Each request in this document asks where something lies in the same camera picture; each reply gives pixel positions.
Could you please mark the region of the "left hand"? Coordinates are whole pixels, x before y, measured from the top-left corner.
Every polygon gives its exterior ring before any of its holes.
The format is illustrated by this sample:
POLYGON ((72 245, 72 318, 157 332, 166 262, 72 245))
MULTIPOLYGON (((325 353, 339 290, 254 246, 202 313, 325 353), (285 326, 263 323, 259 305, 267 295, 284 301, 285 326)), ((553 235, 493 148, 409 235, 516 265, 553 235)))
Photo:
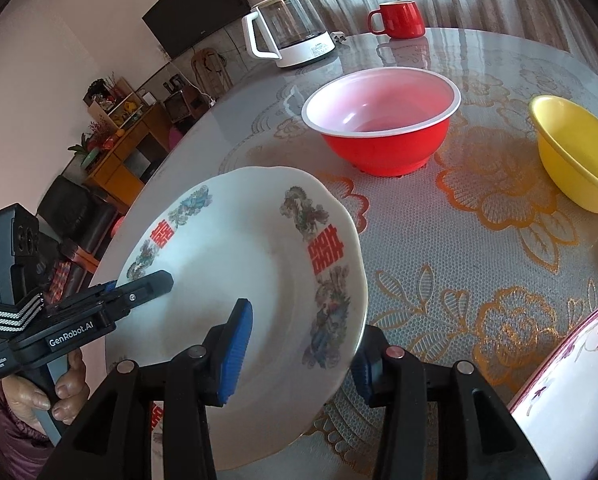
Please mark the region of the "left hand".
POLYGON ((5 399, 18 419, 31 428, 44 432, 41 423, 34 414, 35 410, 50 412, 58 422, 70 425, 90 396, 90 387, 86 384, 86 365, 82 351, 74 350, 68 354, 69 370, 56 384, 58 401, 51 401, 46 394, 26 378, 8 376, 2 380, 5 399))

